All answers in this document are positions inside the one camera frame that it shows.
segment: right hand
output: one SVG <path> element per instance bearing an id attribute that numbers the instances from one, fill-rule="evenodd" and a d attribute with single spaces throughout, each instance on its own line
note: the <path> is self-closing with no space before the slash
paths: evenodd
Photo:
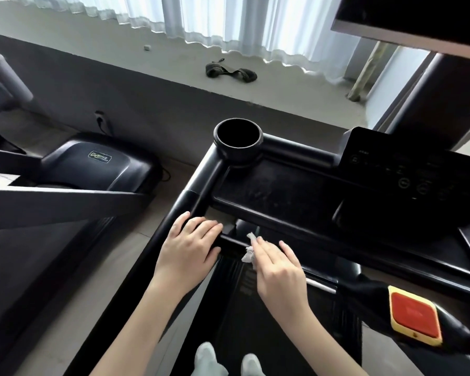
<path id="1" fill-rule="evenodd" d="M 252 240 L 251 245 L 257 260 L 257 292 L 286 331 L 312 313 L 305 272 L 293 250 L 283 241 L 279 242 L 282 251 L 262 237 Z"/>

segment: white curtain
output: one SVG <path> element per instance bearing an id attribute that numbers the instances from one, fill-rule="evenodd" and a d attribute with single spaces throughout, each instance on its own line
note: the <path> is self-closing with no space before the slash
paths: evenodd
<path id="1" fill-rule="evenodd" d="M 340 0 L 15 0 L 146 26 L 187 42 L 344 75 L 359 38 L 330 30 Z"/>

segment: control panel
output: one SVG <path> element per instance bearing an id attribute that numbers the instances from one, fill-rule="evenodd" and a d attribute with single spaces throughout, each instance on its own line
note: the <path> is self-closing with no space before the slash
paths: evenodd
<path id="1" fill-rule="evenodd" d="M 345 133 L 340 176 L 365 188 L 470 213 L 470 157 L 356 127 Z"/>

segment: logo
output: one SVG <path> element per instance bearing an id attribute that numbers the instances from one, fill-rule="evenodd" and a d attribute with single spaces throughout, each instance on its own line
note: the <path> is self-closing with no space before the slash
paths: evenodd
<path id="1" fill-rule="evenodd" d="M 96 161 L 103 162 L 103 163 L 108 163 L 111 160 L 110 155 L 107 155 L 107 154 L 101 153 L 101 152 L 97 152 L 95 150 L 90 152 L 88 157 L 92 158 L 92 159 L 95 159 Z"/>

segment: fingers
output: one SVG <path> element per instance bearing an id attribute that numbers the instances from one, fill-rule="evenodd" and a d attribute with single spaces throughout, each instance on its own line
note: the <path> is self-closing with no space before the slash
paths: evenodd
<path id="1" fill-rule="evenodd" d="M 215 221 L 215 220 L 206 220 L 206 221 L 203 221 L 197 228 L 196 230 L 194 230 L 194 232 L 192 233 L 193 235 L 195 235 L 197 238 L 199 239 L 202 239 L 204 237 L 204 235 L 209 232 L 209 230 L 214 227 L 215 225 L 217 225 L 218 222 Z"/>
<path id="2" fill-rule="evenodd" d="M 190 234 L 192 233 L 195 228 L 200 224 L 202 223 L 203 221 L 205 220 L 205 217 L 204 216 L 197 216 L 195 218 L 191 218 L 188 223 L 186 223 L 186 225 L 184 226 L 183 230 L 181 231 L 181 233 L 184 233 L 184 234 Z"/>
<path id="3" fill-rule="evenodd" d="M 205 244 L 205 247 L 209 249 L 213 246 L 214 240 L 219 236 L 223 230 L 223 225 L 221 223 L 216 224 L 214 227 L 211 227 L 209 231 L 204 235 L 202 242 Z"/>
<path id="4" fill-rule="evenodd" d="M 216 259 L 218 258 L 220 251 L 221 248 L 217 246 L 216 248 L 211 249 L 207 257 L 205 258 L 204 264 L 209 268 L 209 270 L 211 270 L 214 264 L 216 263 Z"/>
<path id="5" fill-rule="evenodd" d="M 254 250 L 254 255 L 256 256 L 257 261 L 257 270 L 264 271 L 268 269 L 273 263 L 272 260 L 268 257 L 266 251 L 261 247 L 257 240 L 251 240 L 251 246 Z"/>
<path id="6" fill-rule="evenodd" d="M 294 254 L 294 251 L 291 249 L 291 247 L 288 246 L 286 243 L 284 243 L 282 240 L 279 241 L 279 245 L 280 245 L 280 248 L 282 248 L 282 251 L 287 256 L 287 258 L 289 259 L 289 261 L 293 265 L 301 268 L 301 264 L 299 263 L 299 260 L 296 257 L 296 255 Z"/>
<path id="7" fill-rule="evenodd" d="M 257 243 L 264 249 L 264 251 L 267 253 L 268 257 L 270 260 L 272 260 L 273 264 L 278 263 L 279 261 L 282 261 L 281 254 L 279 253 L 280 250 L 274 246 L 273 244 L 266 242 L 263 240 L 261 236 L 257 238 Z"/>
<path id="8" fill-rule="evenodd" d="M 176 221 L 172 224 L 172 227 L 169 231 L 168 237 L 170 239 L 174 239 L 176 236 L 178 236 L 181 233 L 181 227 L 183 227 L 184 222 L 190 217 L 190 212 L 187 211 L 185 213 L 182 213 Z"/>

